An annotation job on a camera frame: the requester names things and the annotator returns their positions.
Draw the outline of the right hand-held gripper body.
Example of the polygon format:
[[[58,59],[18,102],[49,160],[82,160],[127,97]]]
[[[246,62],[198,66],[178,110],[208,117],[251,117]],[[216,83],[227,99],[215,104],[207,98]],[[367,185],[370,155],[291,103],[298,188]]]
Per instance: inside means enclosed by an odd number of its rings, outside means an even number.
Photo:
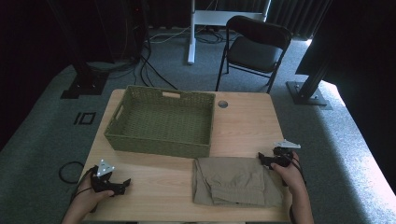
[[[293,151],[295,149],[300,149],[299,144],[292,143],[291,141],[284,139],[280,142],[275,142],[274,160],[270,164],[277,164],[282,167],[288,167],[290,164],[297,166],[295,159],[293,157]]]

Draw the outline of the person's right hand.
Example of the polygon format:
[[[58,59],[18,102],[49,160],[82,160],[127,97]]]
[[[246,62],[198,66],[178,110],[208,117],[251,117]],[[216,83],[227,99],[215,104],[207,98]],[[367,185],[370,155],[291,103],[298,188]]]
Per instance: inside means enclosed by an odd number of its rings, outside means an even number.
[[[293,151],[293,157],[297,163],[297,166],[290,164],[288,167],[282,167],[275,163],[272,164],[273,170],[282,177],[282,179],[288,185],[292,195],[300,194],[306,190],[304,178],[301,173],[299,157],[295,151]]]

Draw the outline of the dark curtain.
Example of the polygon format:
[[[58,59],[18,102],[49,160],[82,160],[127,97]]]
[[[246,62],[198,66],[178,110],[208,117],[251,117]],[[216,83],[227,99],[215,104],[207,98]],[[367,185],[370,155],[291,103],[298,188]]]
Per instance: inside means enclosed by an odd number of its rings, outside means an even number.
[[[267,21],[292,32],[294,37],[312,38],[332,0],[271,0]]]

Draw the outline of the khaki pants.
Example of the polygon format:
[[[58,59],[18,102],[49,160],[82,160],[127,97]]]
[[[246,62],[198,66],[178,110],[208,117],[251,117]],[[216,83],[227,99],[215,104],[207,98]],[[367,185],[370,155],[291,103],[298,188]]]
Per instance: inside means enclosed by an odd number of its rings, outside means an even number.
[[[192,200],[232,207],[279,207],[283,194],[256,158],[198,158],[192,166]]]

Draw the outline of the green woven basket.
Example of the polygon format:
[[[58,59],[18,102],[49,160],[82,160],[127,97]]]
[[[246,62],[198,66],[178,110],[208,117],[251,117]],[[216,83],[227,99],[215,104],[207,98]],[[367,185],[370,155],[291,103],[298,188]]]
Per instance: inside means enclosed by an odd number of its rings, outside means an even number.
[[[210,154],[216,95],[129,86],[105,137],[113,149],[181,158]]]

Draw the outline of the black metal stand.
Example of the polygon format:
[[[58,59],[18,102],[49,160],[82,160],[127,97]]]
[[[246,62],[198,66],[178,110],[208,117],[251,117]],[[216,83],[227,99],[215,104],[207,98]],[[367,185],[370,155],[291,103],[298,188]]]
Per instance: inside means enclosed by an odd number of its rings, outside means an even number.
[[[331,110],[331,104],[323,97],[318,86],[327,74],[330,61],[326,60],[319,70],[309,76],[305,82],[288,81],[286,86],[296,105],[316,105],[322,110]]]
[[[63,91],[61,98],[77,99],[80,95],[101,95],[109,73],[94,71],[89,67],[59,0],[46,1],[63,34],[64,49],[68,59],[77,73],[69,88]]]

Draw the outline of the black folding chair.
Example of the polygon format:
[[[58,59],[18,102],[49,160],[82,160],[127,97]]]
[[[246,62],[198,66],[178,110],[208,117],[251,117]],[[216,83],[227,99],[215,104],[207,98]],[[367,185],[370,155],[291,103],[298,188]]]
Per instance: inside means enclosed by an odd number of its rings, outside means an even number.
[[[231,17],[226,23],[226,44],[222,52],[215,90],[219,89],[221,76],[230,68],[267,77],[269,93],[292,40],[285,27],[258,21],[246,16]]]

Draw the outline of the white desk frame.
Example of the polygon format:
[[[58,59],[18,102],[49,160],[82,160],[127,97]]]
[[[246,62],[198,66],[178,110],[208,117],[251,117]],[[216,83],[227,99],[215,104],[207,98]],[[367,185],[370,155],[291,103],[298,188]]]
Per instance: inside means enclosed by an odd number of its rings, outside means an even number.
[[[225,26],[228,19],[233,16],[242,15],[251,19],[266,21],[268,11],[272,0],[265,0],[262,12],[242,12],[242,11],[223,11],[215,9],[197,9],[195,7],[196,0],[191,0],[191,25],[190,25],[190,44],[188,51],[187,63],[192,65],[195,63],[195,26]]]

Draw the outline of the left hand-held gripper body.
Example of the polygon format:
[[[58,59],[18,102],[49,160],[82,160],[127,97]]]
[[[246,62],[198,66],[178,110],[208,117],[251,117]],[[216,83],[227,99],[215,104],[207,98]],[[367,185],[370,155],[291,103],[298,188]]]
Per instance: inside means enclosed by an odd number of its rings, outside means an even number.
[[[91,183],[95,192],[112,190],[115,187],[122,187],[121,184],[111,183],[110,177],[115,167],[110,165],[104,159],[101,159],[97,165],[92,168]]]

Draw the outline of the person's left hand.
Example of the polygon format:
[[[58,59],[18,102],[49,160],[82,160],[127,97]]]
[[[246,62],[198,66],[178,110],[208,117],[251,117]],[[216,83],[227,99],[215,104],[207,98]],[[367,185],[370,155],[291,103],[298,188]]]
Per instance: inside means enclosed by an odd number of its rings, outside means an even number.
[[[91,180],[84,180],[80,184],[78,192],[71,202],[70,209],[74,214],[84,217],[90,213],[99,202],[113,195],[114,192],[112,190],[95,192]]]

